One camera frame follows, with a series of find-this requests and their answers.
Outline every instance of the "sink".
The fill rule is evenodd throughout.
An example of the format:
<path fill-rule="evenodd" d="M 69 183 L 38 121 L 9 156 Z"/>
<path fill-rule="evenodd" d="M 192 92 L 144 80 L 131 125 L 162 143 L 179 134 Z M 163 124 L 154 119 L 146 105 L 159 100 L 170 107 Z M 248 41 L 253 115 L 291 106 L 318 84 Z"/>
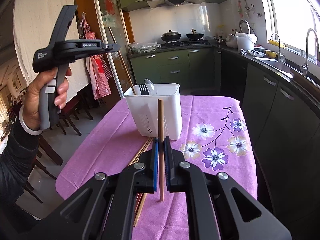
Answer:
<path fill-rule="evenodd" d="M 285 63 L 279 62 L 276 59 L 271 59 L 271 58 L 261 58 L 261 57 L 255 57 L 255 59 L 276 68 L 277 70 L 279 70 L 280 72 L 282 72 L 283 74 L 285 74 L 286 76 L 293 78 L 292 75 L 292 71 L 291 71 L 291 67 Z"/>

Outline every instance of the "plate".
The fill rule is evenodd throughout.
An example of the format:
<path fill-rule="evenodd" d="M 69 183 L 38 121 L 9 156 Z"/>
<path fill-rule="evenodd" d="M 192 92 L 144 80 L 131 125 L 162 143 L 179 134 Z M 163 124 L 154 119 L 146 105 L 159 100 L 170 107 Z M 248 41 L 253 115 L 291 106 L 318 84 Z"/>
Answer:
<path fill-rule="evenodd" d="M 256 50 L 253 50 L 253 49 L 249 49 L 248 52 L 252 55 L 252 56 L 255 56 L 255 57 L 264 57 L 266 54 L 260 52 L 260 51 L 256 51 Z"/>

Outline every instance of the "faucet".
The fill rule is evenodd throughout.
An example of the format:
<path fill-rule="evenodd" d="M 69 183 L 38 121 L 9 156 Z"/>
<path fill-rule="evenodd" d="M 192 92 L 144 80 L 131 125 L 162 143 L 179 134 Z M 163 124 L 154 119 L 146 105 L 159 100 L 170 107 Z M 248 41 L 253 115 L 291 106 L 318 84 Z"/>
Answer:
<path fill-rule="evenodd" d="M 271 39 L 272 39 L 272 35 L 275 35 L 275 38 L 276 38 L 276 34 L 278 36 L 278 39 L 279 39 L 279 53 L 278 53 L 278 62 L 280 62 L 280 58 L 281 58 L 281 52 L 280 52 L 280 37 L 279 37 L 279 34 L 278 33 L 272 33 L 271 34 Z"/>
<path fill-rule="evenodd" d="M 315 38 L 316 38 L 316 45 L 317 45 L 317 65 L 319 66 L 320 64 L 320 52 L 319 52 L 319 41 L 318 41 L 318 36 L 317 33 L 314 29 L 310 28 L 307 32 L 307 51 L 306 51 L 306 60 L 304 62 L 303 66 L 300 66 L 300 70 L 302 71 L 303 75 L 307 77 L 308 73 L 308 55 L 309 55 L 309 33 L 313 31 L 315 33 Z"/>

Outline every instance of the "spoon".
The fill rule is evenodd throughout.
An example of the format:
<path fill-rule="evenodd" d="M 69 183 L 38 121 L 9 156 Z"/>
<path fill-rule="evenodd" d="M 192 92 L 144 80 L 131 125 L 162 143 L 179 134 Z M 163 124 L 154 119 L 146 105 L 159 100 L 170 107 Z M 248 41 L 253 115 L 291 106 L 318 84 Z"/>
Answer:
<path fill-rule="evenodd" d="M 156 95 L 157 94 L 157 89 L 155 88 L 155 85 L 148 80 L 147 78 L 144 80 L 150 95 Z"/>

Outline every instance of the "dining table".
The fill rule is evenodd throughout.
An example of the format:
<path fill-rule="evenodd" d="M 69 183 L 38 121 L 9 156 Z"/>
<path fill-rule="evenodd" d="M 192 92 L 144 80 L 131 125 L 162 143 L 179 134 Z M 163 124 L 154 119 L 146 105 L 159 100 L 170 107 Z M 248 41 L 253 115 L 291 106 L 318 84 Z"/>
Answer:
<path fill-rule="evenodd" d="M 257 199 L 256 164 L 239 101 L 218 96 L 180 96 L 182 132 L 171 148 L 203 172 L 226 172 Z M 120 173 L 147 137 L 141 136 L 130 110 L 121 99 L 85 138 L 56 180 L 63 199 L 70 197 L 98 172 Z M 132 239 L 188 239 L 185 193 L 165 190 L 160 201 L 159 185 L 148 194 Z"/>

